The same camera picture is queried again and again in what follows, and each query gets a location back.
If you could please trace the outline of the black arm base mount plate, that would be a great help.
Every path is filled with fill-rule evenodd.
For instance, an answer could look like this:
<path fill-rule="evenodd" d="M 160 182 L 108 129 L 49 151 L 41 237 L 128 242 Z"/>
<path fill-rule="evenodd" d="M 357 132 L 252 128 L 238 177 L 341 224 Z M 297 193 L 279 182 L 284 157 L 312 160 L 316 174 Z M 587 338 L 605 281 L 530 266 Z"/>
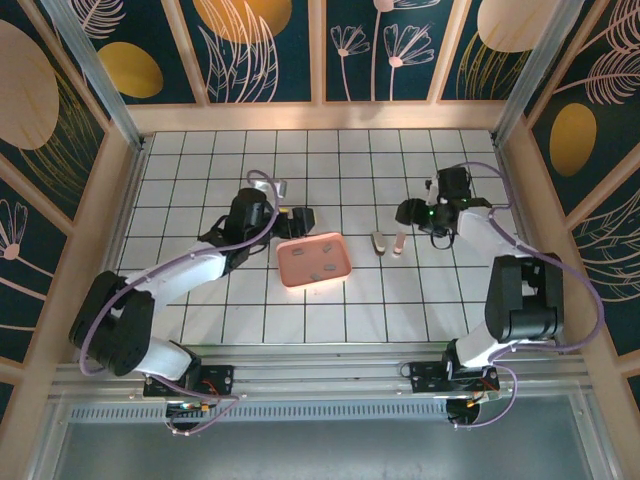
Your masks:
<path fill-rule="evenodd" d="M 227 396 L 232 392 L 233 380 L 234 367 L 232 365 L 201 365 L 191 369 L 175 383 L 183 389 L 207 396 Z M 179 395 L 180 392 L 154 378 L 147 379 L 143 387 L 143 396 L 148 398 L 169 398 Z"/>
<path fill-rule="evenodd" d="M 410 362 L 409 380 L 414 394 L 451 390 L 446 367 L 440 362 Z"/>

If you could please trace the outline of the pink plastic tray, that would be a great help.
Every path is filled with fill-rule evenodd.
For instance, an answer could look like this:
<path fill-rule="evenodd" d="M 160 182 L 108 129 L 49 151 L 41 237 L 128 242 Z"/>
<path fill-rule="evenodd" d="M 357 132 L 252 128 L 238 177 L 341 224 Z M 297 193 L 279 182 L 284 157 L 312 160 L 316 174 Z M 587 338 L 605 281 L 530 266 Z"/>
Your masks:
<path fill-rule="evenodd" d="M 323 246 L 327 243 L 331 243 L 333 248 L 325 252 Z M 298 248 L 303 249 L 304 254 L 292 256 L 292 250 Z M 276 258 L 280 281 L 290 291 L 344 282 L 352 272 L 345 238 L 338 232 L 282 242 L 276 248 Z M 334 264 L 337 268 L 335 271 L 324 271 L 325 264 Z M 310 275 L 314 272 L 320 274 L 322 279 L 312 279 Z"/>

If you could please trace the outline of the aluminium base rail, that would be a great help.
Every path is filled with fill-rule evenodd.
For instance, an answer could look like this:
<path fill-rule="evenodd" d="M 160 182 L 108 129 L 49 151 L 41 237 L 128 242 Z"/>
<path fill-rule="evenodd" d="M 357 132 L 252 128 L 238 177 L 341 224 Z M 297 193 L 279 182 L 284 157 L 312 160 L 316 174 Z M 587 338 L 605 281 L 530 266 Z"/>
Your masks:
<path fill-rule="evenodd" d="M 422 344 L 303 344 L 222 346 L 204 357 L 234 368 L 232 392 L 245 401 L 406 398 L 412 393 L 411 361 L 438 360 Z M 502 373 L 504 393 L 522 396 L 592 391 L 586 365 L 578 355 L 532 354 L 509 357 L 515 371 Z"/>

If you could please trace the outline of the aluminium frame post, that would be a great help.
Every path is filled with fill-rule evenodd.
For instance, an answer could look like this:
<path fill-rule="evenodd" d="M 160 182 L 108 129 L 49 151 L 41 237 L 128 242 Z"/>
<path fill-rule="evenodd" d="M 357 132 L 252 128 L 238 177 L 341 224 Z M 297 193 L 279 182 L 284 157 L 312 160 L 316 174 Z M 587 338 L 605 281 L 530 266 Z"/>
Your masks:
<path fill-rule="evenodd" d="M 584 0 L 558 0 L 496 124 L 493 132 L 496 149 L 500 150 L 506 145 L 525 107 L 573 28 L 583 3 Z"/>
<path fill-rule="evenodd" d="M 129 146 L 136 152 L 140 152 L 143 147 L 143 137 L 135 126 L 121 95 L 103 67 L 93 44 L 77 21 L 72 7 L 66 0 L 41 0 L 41 2 L 51 20 L 58 27 L 74 58 L 86 73 L 87 79 L 111 115 L 112 121 Z"/>

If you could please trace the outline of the aluminium table side rail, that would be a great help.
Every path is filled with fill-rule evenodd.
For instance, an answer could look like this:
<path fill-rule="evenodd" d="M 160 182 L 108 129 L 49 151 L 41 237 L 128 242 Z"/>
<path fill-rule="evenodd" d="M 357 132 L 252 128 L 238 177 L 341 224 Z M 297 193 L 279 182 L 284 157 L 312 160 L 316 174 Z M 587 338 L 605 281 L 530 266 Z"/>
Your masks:
<path fill-rule="evenodd" d="M 552 252 L 564 216 L 538 148 L 528 135 L 511 136 L 497 157 L 515 206 L 517 232 L 530 246 Z"/>
<path fill-rule="evenodd" d="M 97 172 L 92 175 L 89 234 L 96 261 L 78 314 L 86 332 L 92 325 L 107 320 L 109 315 L 101 310 L 122 288 L 117 270 L 147 159 L 146 141 L 139 149 L 131 146 L 118 151 L 108 149 L 100 156 Z"/>

